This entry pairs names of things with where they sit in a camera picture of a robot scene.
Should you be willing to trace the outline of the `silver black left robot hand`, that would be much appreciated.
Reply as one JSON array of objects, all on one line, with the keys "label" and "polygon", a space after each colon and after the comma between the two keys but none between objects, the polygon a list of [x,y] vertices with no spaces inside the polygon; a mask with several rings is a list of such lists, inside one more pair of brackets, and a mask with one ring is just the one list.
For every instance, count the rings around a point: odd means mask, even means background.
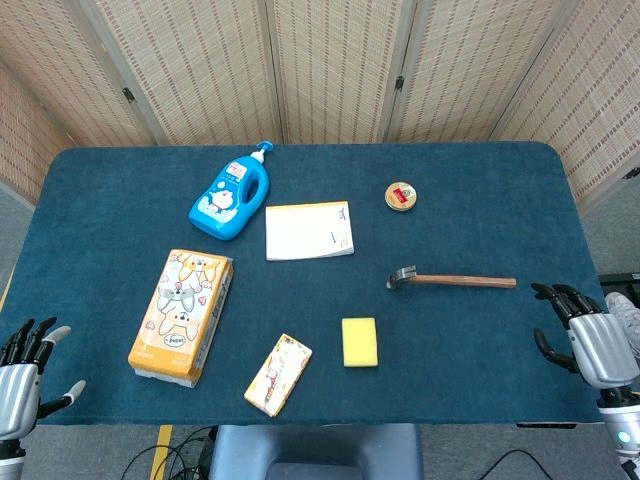
[{"label": "silver black left robot hand", "polygon": [[69,326],[56,327],[50,317],[40,324],[27,320],[1,345],[1,441],[26,437],[37,421],[72,405],[86,382],[76,382],[68,392],[49,402],[41,401],[41,383],[55,346],[70,334]]}]

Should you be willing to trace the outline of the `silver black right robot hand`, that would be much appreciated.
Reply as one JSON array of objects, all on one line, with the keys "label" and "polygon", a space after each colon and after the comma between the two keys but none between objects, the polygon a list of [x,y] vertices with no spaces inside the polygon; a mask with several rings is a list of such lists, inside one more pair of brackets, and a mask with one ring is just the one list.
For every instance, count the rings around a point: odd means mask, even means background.
[{"label": "silver black right robot hand", "polygon": [[533,283],[535,298],[548,301],[569,338],[572,354],[561,354],[542,330],[533,331],[539,352],[549,362],[582,376],[598,390],[622,389],[639,376],[639,367],[625,332],[595,300],[570,285]]}]

